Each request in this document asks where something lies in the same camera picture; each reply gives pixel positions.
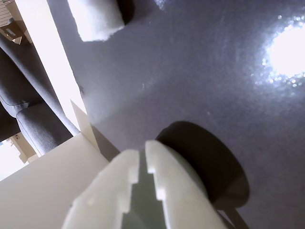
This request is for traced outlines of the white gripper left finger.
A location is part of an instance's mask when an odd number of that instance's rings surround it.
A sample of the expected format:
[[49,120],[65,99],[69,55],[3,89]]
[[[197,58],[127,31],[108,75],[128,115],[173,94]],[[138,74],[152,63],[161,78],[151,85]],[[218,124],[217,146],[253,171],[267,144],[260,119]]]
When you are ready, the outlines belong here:
[[120,229],[130,211],[132,186],[139,182],[140,153],[116,156],[73,201],[64,229]]

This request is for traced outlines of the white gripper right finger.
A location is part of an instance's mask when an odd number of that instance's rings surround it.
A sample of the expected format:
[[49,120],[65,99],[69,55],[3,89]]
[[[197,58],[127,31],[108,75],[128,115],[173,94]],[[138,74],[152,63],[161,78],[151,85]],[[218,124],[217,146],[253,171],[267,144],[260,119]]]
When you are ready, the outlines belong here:
[[148,173],[153,175],[156,198],[163,204],[169,229],[224,229],[210,203],[203,182],[175,150],[156,141],[145,143]]

